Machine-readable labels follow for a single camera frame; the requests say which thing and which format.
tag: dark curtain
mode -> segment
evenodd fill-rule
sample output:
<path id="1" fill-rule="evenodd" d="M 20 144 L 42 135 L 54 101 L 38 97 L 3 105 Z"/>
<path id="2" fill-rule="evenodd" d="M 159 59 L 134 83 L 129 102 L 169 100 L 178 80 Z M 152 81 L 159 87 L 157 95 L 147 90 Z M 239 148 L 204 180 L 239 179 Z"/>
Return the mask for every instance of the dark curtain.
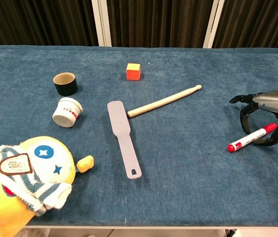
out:
<path id="1" fill-rule="evenodd" d="M 278 0 L 226 0 L 214 48 L 278 48 Z"/>
<path id="2" fill-rule="evenodd" d="M 107 0 L 112 46 L 203 47 L 213 0 Z"/>
<path id="3" fill-rule="evenodd" d="M 91 0 L 0 0 L 0 44 L 98 45 Z"/>

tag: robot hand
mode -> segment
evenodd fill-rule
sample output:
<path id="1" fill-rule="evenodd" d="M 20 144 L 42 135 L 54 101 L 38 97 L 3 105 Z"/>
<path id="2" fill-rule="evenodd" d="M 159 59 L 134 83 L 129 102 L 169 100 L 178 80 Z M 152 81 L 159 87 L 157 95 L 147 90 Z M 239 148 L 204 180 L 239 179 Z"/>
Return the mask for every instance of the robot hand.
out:
<path id="1" fill-rule="evenodd" d="M 234 104 L 237 102 L 247 103 L 248 105 L 241 109 L 240 120 L 241 125 L 246 134 L 250 134 L 248 115 L 258 109 L 269 111 L 278 118 L 278 90 L 271 92 L 261 92 L 250 95 L 238 95 L 232 98 L 229 103 Z M 278 126 L 272 133 L 270 138 L 257 139 L 253 142 L 256 145 L 272 146 L 278 143 Z"/>

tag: lavender plastic paddle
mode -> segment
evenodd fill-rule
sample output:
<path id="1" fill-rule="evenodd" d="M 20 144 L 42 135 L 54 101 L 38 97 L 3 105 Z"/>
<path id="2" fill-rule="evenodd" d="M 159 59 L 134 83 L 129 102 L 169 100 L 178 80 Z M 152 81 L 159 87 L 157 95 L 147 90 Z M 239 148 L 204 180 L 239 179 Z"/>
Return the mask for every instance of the lavender plastic paddle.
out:
<path id="1" fill-rule="evenodd" d="M 141 177 L 141 169 L 130 138 L 130 126 L 124 104 L 121 101 L 112 101 L 107 104 L 107 108 L 113 133 L 119 143 L 127 177 L 138 179 Z"/>

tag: patch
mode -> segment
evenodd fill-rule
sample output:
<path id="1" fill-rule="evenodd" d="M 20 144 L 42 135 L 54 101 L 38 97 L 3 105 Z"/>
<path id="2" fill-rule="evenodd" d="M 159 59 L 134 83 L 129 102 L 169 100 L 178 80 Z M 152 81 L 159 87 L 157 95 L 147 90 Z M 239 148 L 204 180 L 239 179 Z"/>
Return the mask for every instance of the patch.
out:
<path id="1" fill-rule="evenodd" d="M 10 189 L 8 189 L 6 186 L 2 185 L 2 188 L 3 188 L 3 191 L 5 192 L 5 194 L 8 196 L 8 197 L 15 197 L 16 195 L 11 192 Z"/>
<path id="2" fill-rule="evenodd" d="M 0 161 L 0 173 L 5 175 L 32 173 L 32 165 L 27 153 L 17 154 Z"/>
<path id="3" fill-rule="evenodd" d="M 57 173 L 57 174 L 60 174 L 60 170 L 61 170 L 61 166 L 57 166 L 57 165 L 55 165 L 56 167 L 55 167 L 55 171 L 54 171 L 54 173 Z"/>
<path id="4" fill-rule="evenodd" d="M 52 149 L 50 146 L 41 145 L 36 147 L 34 154 L 39 158 L 49 159 L 53 157 L 54 149 Z"/>

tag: striped scarf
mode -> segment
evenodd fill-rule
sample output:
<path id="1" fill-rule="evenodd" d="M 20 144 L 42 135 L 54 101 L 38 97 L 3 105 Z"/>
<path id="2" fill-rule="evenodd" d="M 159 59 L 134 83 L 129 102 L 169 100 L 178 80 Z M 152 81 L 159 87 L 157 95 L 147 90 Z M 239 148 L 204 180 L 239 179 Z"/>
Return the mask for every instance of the striped scarf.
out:
<path id="1" fill-rule="evenodd" d="M 29 210 L 34 211 L 36 216 L 43 215 L 51 208 L 62 208 L 71 193 L 71 184 L 42 183 L 28 154 L 19 146 L 0 146 L 0 182 L 23 201 Z"/>

